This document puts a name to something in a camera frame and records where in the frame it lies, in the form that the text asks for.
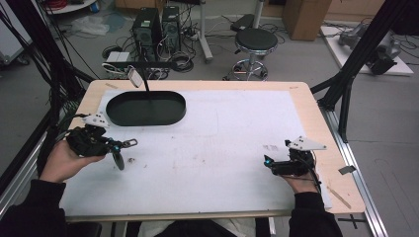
gray floor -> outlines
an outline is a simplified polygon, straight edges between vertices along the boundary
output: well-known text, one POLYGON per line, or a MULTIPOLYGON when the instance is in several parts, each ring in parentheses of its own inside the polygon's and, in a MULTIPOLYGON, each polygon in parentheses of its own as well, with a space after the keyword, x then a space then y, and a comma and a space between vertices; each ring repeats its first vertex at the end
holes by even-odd
MULTIPOLYGON (((109 16, 112 7, 104 9, 96 16, 109 16)), ((58 22, 65 27, 72 20, 91 13, 77 13, 59 16, 58 22)), ((129 37, 128 30, 132 20, 128 15, 124 25, 105 37, 93 37, 86 34, 70 36, 69 40, 92 67, 100 78, 108 78, 101 63, 102 51, 120 37, 129 37)), ((213 34, 234 35, 229 31, 229 24, 223 18, 207 19, 208 29, 214 28, 213 34)), ((262 19, 262 24, 272 23, 282 26, 281 19, 262 19)), ((309 86, 332 77, 338 70, 331 51, 324 39, 315 41, 290 40, 287 34, 277 50, 264 59, 269 68, 270 81, 303 81, 309 86)), ((213 61, 205 64, 201 48, 196 44, 197 56, 193 60, 194 69, 189 73, 170 72, 167 80, 221 80, 230 67, 239 59, 246 58, 245 53, 234 54, 236 49, 233 38, 208 38, 213 53, 213 61)), ((419 54, 419 50, 410 50, 419 54)), ((74 50, 70 56, 76 67, 92 75, 93 73, 80 60, 74 50)), ((419 60, 404 52, 400 58, 405 62, 418 63, 419 60)), ((416 151, 419 143, 419 67, 410 66, 414 75, 373 76, 359 74, 353 85, 351 108, 348 120, 348 139, 367 186, 373 196, 378 212, 385 225, 388 236, 419 236, 419 186, 417 172, 419 159, 416 151)), ((41 79, 35 66, 13 63, 0 71, 0 107, 1 122, 0 146, 3 157, 0 172, 3 172, 23 143, 32 133, 48 109, 48 88, 41 79)), ((324 92, 314 97, 320 99, 324 92)), ((362 214, 355 218, 364 219, 362 214)), ((337 218, 350 218, 339 215, 337 218)), ((371 236, 366 223, 339 221, 344 236, 371 236)), ((109 235, 110 224, 105 223, 103 236, 109 235)), ((287 236, 288 219, 277 219, 277 227, 282 235, 287 236)))

